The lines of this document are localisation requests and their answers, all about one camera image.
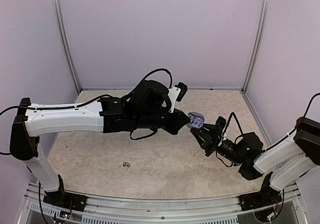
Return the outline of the right aluminium frame post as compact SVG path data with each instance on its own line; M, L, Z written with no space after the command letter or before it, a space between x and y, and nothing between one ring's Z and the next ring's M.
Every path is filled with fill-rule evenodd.
M254 68L257 62L256 60L259 55L259 50L260 50L261 42L263 39L263 33L265 30L265 24L266 24L267 15L268 15L269 3L270 3L270 0L262 0L262 3L261 3L261 10L259 14L258 23L257 23L256 35L253 43L254 45L250 55L249 66L244 79L244 84L242 86L242 92L244 95L247 93L249 89L249 85L253 77Z

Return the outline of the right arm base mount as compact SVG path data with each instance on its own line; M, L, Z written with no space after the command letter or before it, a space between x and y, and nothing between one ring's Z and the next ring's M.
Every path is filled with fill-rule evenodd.
M276 204L276 202L282 202L283 199L280 191L277 191L270 186L272 174L273 172L270 172L265 176L259 191L242 194L238 197L242 211L261 208Z

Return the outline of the front aluminium rail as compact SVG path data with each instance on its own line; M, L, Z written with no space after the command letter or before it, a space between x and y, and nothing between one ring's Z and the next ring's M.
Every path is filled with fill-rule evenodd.
M242 211L238 195L192 199L132 199L90 195L84 211L72 210L66 223L254 223L255 210ZM40 212L38 185L30 183L24 194L18 223L32 211ZM310 223L296 184L285 188L282 212L272 223ZM239 217L248 214L249 220Z

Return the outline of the left aluminium frame post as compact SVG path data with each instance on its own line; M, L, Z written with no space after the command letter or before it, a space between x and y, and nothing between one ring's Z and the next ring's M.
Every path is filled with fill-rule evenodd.
M64 25L64 21L63 21L64 18L63 18L63 12L62 12L62 8L61 8L61 2L60 2L60 0L52 0L52 3L53 3L53 7L54 7L54 13L55 13L59 36L60 36L61 44L63 47L63 52L64 52L65 59L66 59L66 64L69 69L69 72L71 75L71 80L74 85L75 91L77 94L79 94L81 92L82 88L81 88L79 77L78 77L74 62L73 62L71 50L69 47L70 45L68 42L68 37L66 34L66 29L65 29L65 25Z

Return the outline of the blue-grey earbud charging case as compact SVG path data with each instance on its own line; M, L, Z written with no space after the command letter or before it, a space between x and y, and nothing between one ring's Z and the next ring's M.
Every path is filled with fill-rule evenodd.
M190 119L194 120L193 124L190 124L190 123L187 124L188 128L195 128L195 129L202 128L205 122L205 117L202 114L197 112L190 112L188 113L188 116L190 117Z

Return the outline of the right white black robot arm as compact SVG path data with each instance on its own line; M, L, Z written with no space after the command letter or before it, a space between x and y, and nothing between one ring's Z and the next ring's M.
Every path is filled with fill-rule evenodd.
M214 152L239 166L246 180L255 180L265 173L267 186L256 194L256 202L266 206L275 198L275 191L284 189L309 170L319 166L319 123L300 117L295 128L273 146L263 149L263 143L254 132L240 135L235 143L226 138L229 122L219 117L215 124L206 124L202 114L189 113L190 132L206 156Z

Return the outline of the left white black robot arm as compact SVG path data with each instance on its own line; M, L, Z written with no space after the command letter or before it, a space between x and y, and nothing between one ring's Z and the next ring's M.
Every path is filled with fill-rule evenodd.
M189 122L189 117L175 107L187 89L184 83L166 87L154 80L142 80L122 97L104 94L80 104L41 105L23 98L16 106L9 153L27 165L57 205L65 206L70 195L39 147L41 135L77 131L133 133L137 129L149 129L152 134L163 129L177 135Z

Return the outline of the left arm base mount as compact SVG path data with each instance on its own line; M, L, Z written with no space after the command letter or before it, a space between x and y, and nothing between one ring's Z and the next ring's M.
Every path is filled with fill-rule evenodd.
M58 183L59 186L57 191L44 191L44 202L61 208L69 209L70 211L76 210L84 212L88 197L82 194L65 191L64 182L60 175L58 175Z

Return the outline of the aluminium frame post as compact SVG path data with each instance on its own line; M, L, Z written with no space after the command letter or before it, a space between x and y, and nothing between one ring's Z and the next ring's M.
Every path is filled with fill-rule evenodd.
M63 52L64 52L65 59L66 59L66 64L69 69L69 72L71 75L71 80L74 85L75 91L77 94L79 94L81 92L82 88L81 88L79 77L78 77L74 62L73 62L71 50L69 47L70 45L68 42L68 37L66 34L66 29L65 29L65 25L64 25L64 21L63 21L64 18L63 18L63 12L62 12L62 8L61 8L61 2L60 2L60 0L52 0L52 3L53 3L53 7L54 7L54 13L55 13L59 36L60 36L61 44L63 47Z
M265 30L265 24L266 24L267 15L268 15L269 3L270 3L270 0L262 0L262 3L261 3L261 10L259 14L258 23L257 23L256 35L253 43L254 45L250 55L249 66L244 79L244 84L242 86L242 92L244 95L247 93L249 89L249 85L253 77L254 68L257 62L256 60L259 55L259 50L260 50L261 42L263 39L263 33Z

